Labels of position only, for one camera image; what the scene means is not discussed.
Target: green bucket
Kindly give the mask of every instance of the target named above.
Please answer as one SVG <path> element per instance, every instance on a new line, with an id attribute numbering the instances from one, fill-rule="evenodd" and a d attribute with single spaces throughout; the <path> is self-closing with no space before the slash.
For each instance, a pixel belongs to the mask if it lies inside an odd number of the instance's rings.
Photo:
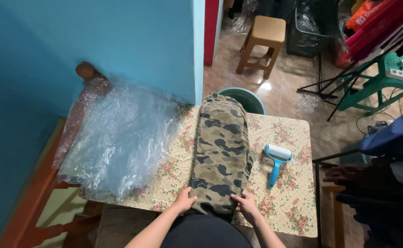
<path id="1" fill-rule="evenodd" d="M 266 115 L 263 102 L 254 93 L 246 89 L 230 87 L 220 90 L 217 94 L 236 99 L 248 113 Z"/>

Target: power strip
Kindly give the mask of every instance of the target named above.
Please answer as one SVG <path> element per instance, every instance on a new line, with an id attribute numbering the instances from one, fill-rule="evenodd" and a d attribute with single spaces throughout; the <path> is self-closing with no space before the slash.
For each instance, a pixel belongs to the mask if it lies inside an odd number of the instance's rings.
<path id="1" fill-rule="evenodd" d="M 403 71 L 401 70 L 395 70 L 395 69 L 386 70 L 386 76 L 392 79 L 403 81 Z"/>

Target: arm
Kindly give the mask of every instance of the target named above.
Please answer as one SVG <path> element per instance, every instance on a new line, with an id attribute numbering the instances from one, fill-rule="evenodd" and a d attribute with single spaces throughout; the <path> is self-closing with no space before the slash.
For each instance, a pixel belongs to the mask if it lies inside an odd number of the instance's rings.
<path id="1" fill-rule="evenodd" d="M 231 198 L 238 202 L 236 211 L 242 213 L 244 218 L 254 227 L 262 248 L 286 248 L 267 220 L 260 214 L 253 194 L 243 192 L 241 197 L 232 194 Z"/>
<path id="2" fill-rule="evenodd" d="M 159 248 L 174 220 L 185 211 L 188 211 L 197 199 L 196 196 L 189 198 L 190 191 L 191 187 L 182 190 L 175 203 L 137 234 L 125 248 Z"/>

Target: orange bag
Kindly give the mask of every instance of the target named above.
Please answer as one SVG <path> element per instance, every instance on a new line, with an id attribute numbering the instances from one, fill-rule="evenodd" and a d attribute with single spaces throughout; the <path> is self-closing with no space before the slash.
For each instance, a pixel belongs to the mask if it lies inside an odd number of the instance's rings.
<path id="1" fill-rule="evenodd" d="M 381 13 L 392 0 L 370 2 L 367 0 L 358 11 L 345 23 L 348 29 L 358 31 L 377 14 Z"/>

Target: green plastic stool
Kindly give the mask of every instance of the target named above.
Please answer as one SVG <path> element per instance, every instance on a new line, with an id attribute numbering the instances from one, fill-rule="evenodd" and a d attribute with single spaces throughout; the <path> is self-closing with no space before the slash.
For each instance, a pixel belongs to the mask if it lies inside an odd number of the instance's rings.
<path id="1" fill-rule="evenodd" d="M 389 53 L 383 56 L 377 63 L 379 73 L 372 77 L 361 74 L 359 77 L 368 79 L 367 82 L 363 84 L 363 88 L 361 90 L 358 89 L 350 89 L 350 92 L 342 101 L 341 105 L 338 107 L 338 110 L 343 111 L 350 107 L 367 110 L 365 116 L 370 116 L 375 114 L 377 111 L 387 107 L 388 105 L 396 102 L 400 98 L 403 97 L 403 91 L 399 93 L 397 96 L 394 96 L 386 101 L 382 99 L 382 89 L 387 87 L 394 87 L 397 89 L 403 90 L 403 81 L 398 79 L 392 79 L 386 76 L 386 71 L 389 69 L 403 70 L 403 67 L 398 65 L 398 62 L 403 59 L 402 57 L 398 57 L 396 53 Z M 367 63 L 364 63 L 357 67 L 355 70 L 361 70 Z M 349 79 L 350 76 L 346 76 L 341 78 L 340 81 Z M 348 85 L 344 87 L 344 93 L 347 92 Z M 371 95 L 377 93 L 378 98 L 378 106 L 368 106 L 359 104 L 360 101 L 370 97 Z"/>

